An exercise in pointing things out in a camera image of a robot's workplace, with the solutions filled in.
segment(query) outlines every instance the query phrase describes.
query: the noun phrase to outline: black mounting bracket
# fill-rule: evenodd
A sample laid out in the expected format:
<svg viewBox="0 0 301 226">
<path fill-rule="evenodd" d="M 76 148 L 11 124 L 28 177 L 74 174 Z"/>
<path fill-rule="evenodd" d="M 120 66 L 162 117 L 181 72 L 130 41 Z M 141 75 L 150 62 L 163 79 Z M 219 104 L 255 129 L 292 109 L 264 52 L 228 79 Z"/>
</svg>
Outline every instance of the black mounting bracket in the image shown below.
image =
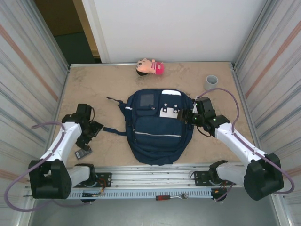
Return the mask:
<svg viewBox="0 0 301 226">
<path fill-rule="evenodd" d="M 101 188 L 101 187 L 111 187 L 112 182 L 112 173 L 96 173 L 95 174 L 95 181 L 91 185 L 87 185 L 86 183 L 82 182 L 76 185 L 75 187 L 79 188 Z"/>
<path fill-rule="evenodd" d="M 196 186 L 222 186 L 222 185 L 231 185 L 232 182 L 227 180 L 222 180 L 218 177 L 216 168 L 223 163 L 226 163 L 226 160 L 220 160 L 216 163 L 213 163 L 209 166 L 208 171 L 195 171 L 194 181 Z"/>
</svg>

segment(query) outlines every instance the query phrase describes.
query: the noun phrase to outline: small black tool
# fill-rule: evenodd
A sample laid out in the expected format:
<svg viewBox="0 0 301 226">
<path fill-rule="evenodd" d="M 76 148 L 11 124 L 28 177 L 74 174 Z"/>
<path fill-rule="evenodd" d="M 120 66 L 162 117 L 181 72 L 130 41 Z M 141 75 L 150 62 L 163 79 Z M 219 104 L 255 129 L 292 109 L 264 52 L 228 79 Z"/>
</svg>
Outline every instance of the small black tool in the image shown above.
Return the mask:
<svg viewBox="0 0 301 226">
<path fill-rule="evenodd" d="M 75 152 L 75 155 L 77 157 L 77 159 L 82 159 L 84 157 L 86 157 L 87 155 L 92 153 L 92 149 L 89 148 L 89 150 L 85 151 L 84 149 L 79 149 L 78 151 Z"/>
</svg>

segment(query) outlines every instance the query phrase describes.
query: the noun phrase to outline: reflective strip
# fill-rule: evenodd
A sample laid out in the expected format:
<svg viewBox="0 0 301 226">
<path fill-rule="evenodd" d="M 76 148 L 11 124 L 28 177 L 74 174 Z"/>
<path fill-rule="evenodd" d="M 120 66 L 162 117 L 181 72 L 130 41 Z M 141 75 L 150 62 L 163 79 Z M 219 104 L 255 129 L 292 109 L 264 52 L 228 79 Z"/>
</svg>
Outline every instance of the reflective strip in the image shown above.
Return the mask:
<svg viewBox="0 0 301 226">
<path fill-rule="evenodd" d="M 172 134 L 160 134 L 160 135 L 156 135 L 156 134 L 149 134 L 149 133 L 141 133 L 141 132 L 135 132 L 136 134 L 144 134 L 144 135 L 149 135 L 149 136 L 165 136 L 165 137 L 180 137 L 181 135 L 172 135 Z"/>
</svg>

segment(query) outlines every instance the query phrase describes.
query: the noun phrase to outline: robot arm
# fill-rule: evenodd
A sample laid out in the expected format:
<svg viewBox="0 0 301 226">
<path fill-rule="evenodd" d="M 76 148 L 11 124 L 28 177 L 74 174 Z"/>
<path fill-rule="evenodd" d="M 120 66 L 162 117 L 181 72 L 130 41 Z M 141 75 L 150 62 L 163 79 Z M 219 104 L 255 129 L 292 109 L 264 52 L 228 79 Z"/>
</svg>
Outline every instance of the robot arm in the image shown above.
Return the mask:
<svg viewBox="0 0 301 226">
<path fill-rule="evenodd" d="M 212 181 L 228 180 L 243 186 L 254 200 L 260 200 L 284 187 L 282 173 L 255 153 L 280 167 L 279 158 L 273 153 L 266 154 L 256 148 L 237 130 L 233 132 L 232 124 L 225 116 L 216 116 L 209 98 L 194 100 L 194 109 L 181 110 L 178 119 L 203 127 L 211 136 L 222 141 L 243 163 L 243 166 L 235 166 L 223 160 L 212 164 L 209 170 Z"/>
<path fill-rule="evenodd" d="M 76 144 L 88 151 L 90 147 L 87 144 L 103 128 L 100 123 L 90 120 L 91 111 L 91 106 L 78 104 L 76 113 L 66 115 L 63 118 L 62 123 L 65 131 L 60 129 L 54 142 L 40 160 L 45 159 L 50 153 L 52 156 L 29 174 L 34 198 L 66 199 L 72 187 L 80 182 L 85 181 L 87 185 L 94 184 L 96 178 L 93 164 L 77 164 L 71 170 L 67 170 L 65 167 L 73 145 Z M 62 132 L 65 133 L 64 138 L 53 153 Z M 29 168 L 40 160 L 32 161 Z"/>
</svg>

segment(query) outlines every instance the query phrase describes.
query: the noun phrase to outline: backpack strap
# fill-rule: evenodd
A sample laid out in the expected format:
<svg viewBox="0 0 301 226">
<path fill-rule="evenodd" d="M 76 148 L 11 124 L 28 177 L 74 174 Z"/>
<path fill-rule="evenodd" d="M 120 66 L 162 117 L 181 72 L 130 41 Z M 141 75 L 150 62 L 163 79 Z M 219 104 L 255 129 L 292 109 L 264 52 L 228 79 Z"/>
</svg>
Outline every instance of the backpack strap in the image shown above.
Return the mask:
<svg viewBox="0 0 301 226">
<path fill-rule="evenodd" d="M 115 100 L 116 102 L 118 102 L 119 103 L 118 107 L 120 108 L 120 110 L 123 113 L 123 115 L 125 115 L 126 104 L 122 100 L 116 100 L 116 99 L 111 98 L 111 97 L 107 97 L 107 98 L 109 100 Z"/>
<path fill-rule="evenodd" d="M 109 132 L 109 133 L 115 133 L 115 134 L 120 135 L 120 136 L 126 136 L 127 135 L 126 132 L 120 132 L 116 129 L 109 128 L 109 127 L 103 127 L 103 131 L 106 131 L 106 132 Z"/>
<path fill-rule="evenodd" d="M 116 102 L 119 103 L 118 107 L 120 108 L 121 112 L 123 114 L 125 114 L 125 108 L 126 108 L 126 104 L 122 101 L 122 100 L 116 100 L 114 98 L 111 98 L 111 97 L 107 97 L 109 100 L 115 100 Z M 106 131 L 106 132 L 109 132 L 109 133 L 115 133 L 117 135 L 120 135 L 120 136 L 126 136 L 126 132 L 120 132 L 116 129 L 113 129 L 113 128 L 109 128 L 109 127 L 103 127 L 103 131 Z"/>
</svg>

